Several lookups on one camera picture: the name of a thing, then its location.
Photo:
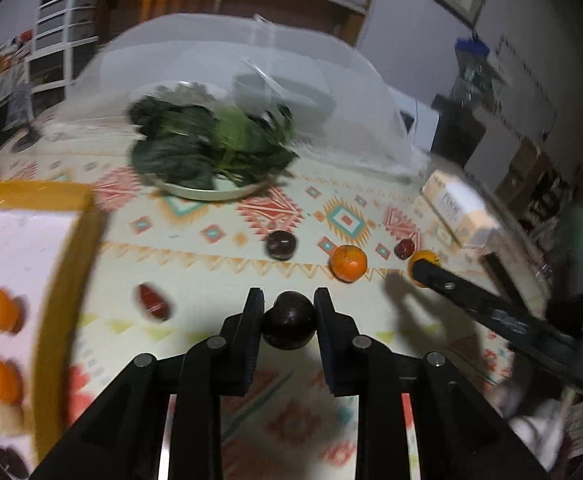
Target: white plate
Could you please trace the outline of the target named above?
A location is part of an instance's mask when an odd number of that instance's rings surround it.
[[[146,177],[154,186],[158,187],[158,189],[162,189],[163,191],[179,196],[180,198],[196,200],[198,202],[225,202],[227,200],[238,200],[271,186],[276,179],[274,176],[271,176],[270,178],[267,178],[262,182],[257,182],[256,184],[236,187],[232,181],[227,180],[226,178],[216,178],[214,179],[216,189],[193,189],[191,187],[169,184],[155,175],[146,175]]]

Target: leafy green vegetable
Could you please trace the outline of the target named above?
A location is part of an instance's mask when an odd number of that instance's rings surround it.
[[[296,158],[285,148],[293,129],[284,106],[278,108],[280,118],[271,112],[254,118],[236,107],[214,114],[202,105],[144,97],[129,114],[146,137],[132,149],[133,167],[180,186],[213,189],[216,175],[246,186],[280,173]]]
[[[160,125],[161,133],[210,138],[216,127],[216,118],[204,106],[189,105],[180,112],[165,112]]]

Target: red date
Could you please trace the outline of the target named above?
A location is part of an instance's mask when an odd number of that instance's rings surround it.
[[[406,260],[414,254],[415,250],[415,243],[413,240],[409,238],[405,238],[401,240],[399,244],[394,248],[394,253],[398,256],[401,260]]]
[[[167,321],[171,317],[171,307],[149,283],[138,286],[138,300],[147,314],[157,321]]]

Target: geometric pattern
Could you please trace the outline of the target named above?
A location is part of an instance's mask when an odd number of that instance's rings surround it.
[[[72,170],[61,171],[60,173],[48,176],[46,180],[51,180],[53,182],[71,182],[73,180]]]
[[[336,444],[327,448],[318,455],[318,458],[328,462],[334,467],[343,468],[354,457],[355,453],[355,442],[345,440],[344,442],[337,442]]]
[[[388,260],[391,254],[391,251],[388,248],[386,248],[383,244],[378,244],[376,246],[376,252],[379,253],[380,256],[385,258],[385,260]]]
[[[376,337],[383,341],[386,345],[389,345],[393,340],[396,332],[377,332]]]
[[[323,236],[323,239],[318,242],[318,247],[320,247],[327,254],[329,254],[329,256],[331,256],[336,250],[337,245],[326,236]]]
[[[219,227],[218,224],[212,224],[207,226],[205,229],[201,231],[201,235],[211,244],[216,243],[222,237],[225,236],[223,230]]]
[[[105,324],[116,334],[121,335],[134,326],[134,323],[126,319],[108,319]]]
[[[207,202],[186,200],[159,191],[151,193],[150,198],[158,201],[158,208],[171,224],[189,225],[210,211],[210,205]]]
[[[85,373],[80,365],[70,367],[67,391],[67,422],[72,425],[78,417],[85,412],[94,397],[83,390],[90,381],[90,377]]]
[[[232,242],[234,242],[238,248],[242,249],[243,246],[249,241],[248,236],[245,234],[244,231],[237,231],[236,234],[232,238]]]
[[[220,397],[220,408],[223,412],[234,415],[267,389],[272,381],[280,375],[276,370],[256,370],[254,380],[245,397]]]
[[[308,188],[305,190],[305,193],[307,193],[307,194],[308,194],[310,197],[312,197],[312,198],[318,198],[320,195],[322,195],[322,193],[321,193],[321,192],[319,192],[319,190],[318,190],[318,189],[316,189],[316,188],[315,188],[315,187],[313,187],[313,186],[310,186],[310,187],[308,187]]]
[[[363,214],[342,198],[332,198],[325,204],[329,228],[349,244],[362,247],[369,238],[369,226]]]
[[[136,232],[137,235],[147,231],[152,228],[152,221],[148,216],[142,216],[138,220],[134,220],[130,223],[132,230]]]
[[[106,241],[101,244],[101,253],[113,253],[117,258],[135,258],[137,261],[154,260],[156,263],[181,264],[185,269],[193,266],[203,265],[207,270],[215,272],[217,270],[230,270],[233,274],[242,274],[253,271],[258,276],[264,276],[270,272],[276,272],[283,278],[290,278],[300,274],[305,278],[313,280],[319,278],[323,280],[334,279],[328,265],[321,264],[301,264],[295,262],[275,262],[271,260],[250,260],[248,258],[232,258],[230,256],[220,256],[217,254],[188,253],[187,251],[171,251],[169,249],[156,249],[147,246],[137,246],[133,244],[122,244],[118,242]],[[363,275],[362,279],[368,282],[385,280],[388,269],[383,267],[370,267]],[[403,274],[402,270],[392,270],[398,274]]]
[[[422,242],[420,230],[400,209],[395,206],[388,206],[385,215],[383,215],[382,222],[387,232],[397,242],[407,238],[414,242],[414,252],[420,250]]]
[[[36,176],[37,168],[38,164],[36,162],[27,164],[24,168],[21,168],[14,175],[9,177],[8,180],[32,180]]]
[[[263,240],[271,231],[291,233],[304,219],[302,209],[279,187],[270,187],[265,196],[252,196],[242,200],[236,210]]]
[[[111,213],[123,207],[138,194],[138,175],[126,166],[110,171],[94,184],[94,194],[99,208]]]
[[[290,400],[283,411],[265,426],[265,430],[278,441],[298,447],[313,436],[321,422],[321,416]]]

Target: tissue box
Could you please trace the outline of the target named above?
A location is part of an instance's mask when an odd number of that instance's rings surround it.
[[[434,171],[422,193],[461,247],[484,247],[500,227],[480,195],[456,176]]]

